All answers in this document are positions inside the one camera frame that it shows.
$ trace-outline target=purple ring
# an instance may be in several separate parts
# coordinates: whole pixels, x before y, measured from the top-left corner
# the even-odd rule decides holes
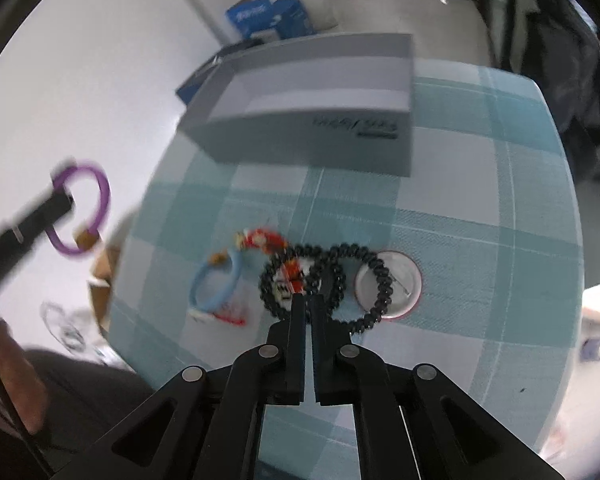
[[[109,181],[107,180],[107,176],[104,174],[101,168],[97,167],[94,164],[73,164],[68,168],[65,168],[60,173],[56,174],[52,177],[52,184],[55,190],[63,189],[64,184],[71,178],[73,178],[77,174],[81,173],[90,173],[92,174],[96,181],[98,182],[98,187],[100,188],[100,204],[98,205],[98,210],[96,211],[96,215],[93,217],[89,227],[87,227],[87,232],[90,234],[97,234],[98,229],[104,222],[105,217],[107,216],[107,211],[109,210],[109,202],[111,198],[111,189],[109,187]],[[49,241],[51,245],[56,248],[61,254],[65,254],[67,256],[78,256],[80,254],[84,254],[85,250],[82,250],[78,247],[67,247],[62,240],[58,237],[58,233],[56,233],[56,229],[51,226],[46,229],[46,235],[49,237]]]

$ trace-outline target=white bag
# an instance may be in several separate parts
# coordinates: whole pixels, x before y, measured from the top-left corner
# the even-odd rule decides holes
[[[326,30],[338,24],[331,0],[300,0],[315,30]]]

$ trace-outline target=black spiral hair tie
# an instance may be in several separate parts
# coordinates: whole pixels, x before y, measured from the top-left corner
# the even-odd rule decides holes
[[[328,251],[323,250],[320,246],[289,246],[283,251],[271,255],[264,266],[264,272],[260,275],[260,299],[272,316],[284,320],[288,319],[290,315],[289,311],[278,303],[273,294],[273,277],[285,262],[302,257],[314,259],[314,264],[309,268],[308,276],[304,279],[304,291],[308,296],[318,294],[318,284],[324,271],[328,268],[331,269],[333,285],[328,297],[325,298],[328,317],[331,317],[333,311],[340,306],[347,288],[340,258],[361,260],[372,269],[376,276],[376,282],[378,282],[378,298],[371,310],[363,317],[353,321],[338,321],[347,327],[349,333],[363,333],[365,330],[371,329],[382,319],[382,315],[386,314],[391,305],[391,294],[394,290],[391,287],[393,280],[389,276],[389,269],[384,266],[384,261],[367,247],[360,247],[358,244],[340,244],[331,246]]]

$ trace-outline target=tablecloth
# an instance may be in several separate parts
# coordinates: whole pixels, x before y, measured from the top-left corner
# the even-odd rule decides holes
[[[209,254],[237,231],[270,226],[294,243],[411,256],[423,278],[416,309],[354,341],[395,365],[436,365],[541,447],[569,377],[583,287],[558,133],[529,79],[440,60],[416,60],[414,70],[408,178],[216,164],[176,134],[124,247],[110,306],[109,341],[142,377],[159,387],[187,365],[225,366],[265,341],[275,320],[258,298],[263,255],[246,255],[234,295],[245,327],[200,323],[187,298]],[[339,316],[360,315],[351,297],[344,303]],[[260,458],[302,478],[358,478],[351,408],[320,407],[312,387],[308,375],[298,408],[267,407]]]

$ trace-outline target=blue hair tie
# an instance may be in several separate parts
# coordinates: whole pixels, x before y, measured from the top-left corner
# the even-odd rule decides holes
[[[229,275],[229,280],[226,282],[226,285],[218,291],[217,294],[198,304],[196,301],[196,291],[198,290],[200,283],[202,283],[202,280],[205,279],[209,270],[214,267],[209,260],[202,264],[202,266],[198,269],[198,272],[196,272],[193,276],[191,290],[189,291],[189,303],[193,309],[199,310],[200,312],[205,312],[207,314],[215,313],[229,301],[229,298],[231,298],[232,294],[234,293],[235,287],[238,285],[238,279],[240,278],[240,274],[242,272],[242,253],[233,248],[227,249],[226,252],[231,259],[231,274]]]

